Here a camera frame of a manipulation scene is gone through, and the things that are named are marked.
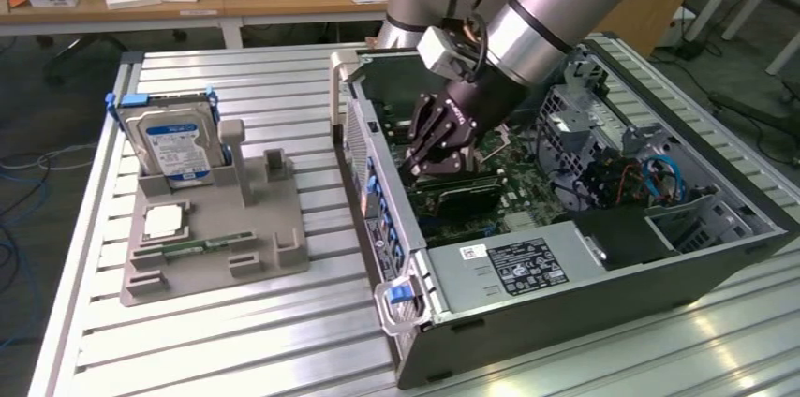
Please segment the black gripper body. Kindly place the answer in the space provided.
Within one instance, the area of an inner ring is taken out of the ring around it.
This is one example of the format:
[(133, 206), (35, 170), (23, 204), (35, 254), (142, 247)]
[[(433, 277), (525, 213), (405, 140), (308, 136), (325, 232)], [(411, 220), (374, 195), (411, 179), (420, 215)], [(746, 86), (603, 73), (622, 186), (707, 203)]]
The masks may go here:
[(448, 81), (436, 110), (435, 133), (441, 147), (465, 147), (509, 117), (527, 96), (527, 86), (489, 68), (476, 81)]

